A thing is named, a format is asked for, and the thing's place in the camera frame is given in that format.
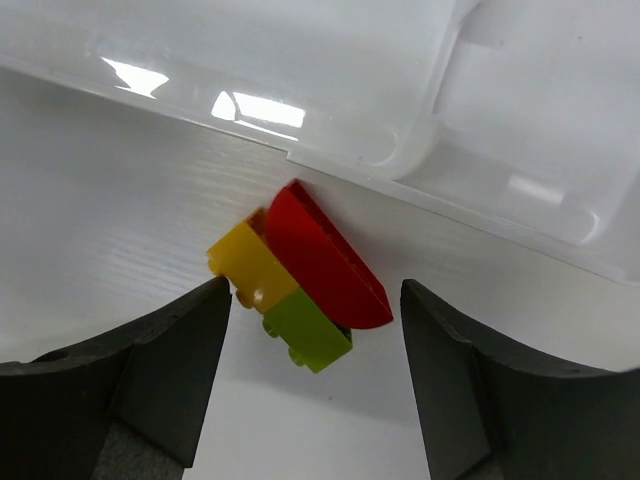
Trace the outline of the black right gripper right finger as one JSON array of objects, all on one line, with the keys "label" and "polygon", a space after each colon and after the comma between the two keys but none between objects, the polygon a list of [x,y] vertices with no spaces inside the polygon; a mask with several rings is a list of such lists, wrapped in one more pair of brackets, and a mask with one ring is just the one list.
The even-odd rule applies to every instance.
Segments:
[{"label": "black right gripper right finger", "polygon": [[401,323],[434,479],[635,479],[639,373],[520,343],[415,280]]}]

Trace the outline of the red yellow green lego stack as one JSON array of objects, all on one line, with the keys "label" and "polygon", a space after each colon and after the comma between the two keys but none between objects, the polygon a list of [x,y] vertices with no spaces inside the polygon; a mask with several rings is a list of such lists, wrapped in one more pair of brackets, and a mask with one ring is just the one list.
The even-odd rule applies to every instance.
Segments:
[{"label": "red yellow green lego stack", "polygon": [[353,348],[352,333],[393,320],[386,290],[332,220],[293,180],[207,251],[213,274],[262,316],[291,361],[319,373]]}]

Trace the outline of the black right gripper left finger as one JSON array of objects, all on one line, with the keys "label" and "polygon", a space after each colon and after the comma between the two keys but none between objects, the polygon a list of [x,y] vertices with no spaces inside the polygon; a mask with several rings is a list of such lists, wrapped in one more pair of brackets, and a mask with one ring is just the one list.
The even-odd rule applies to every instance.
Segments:
[{"label": "black right gripper left finger", "polygon": [[180,479],[194,464],[231,308],[217,277],[168,305],[1,366],[5,479]]}]

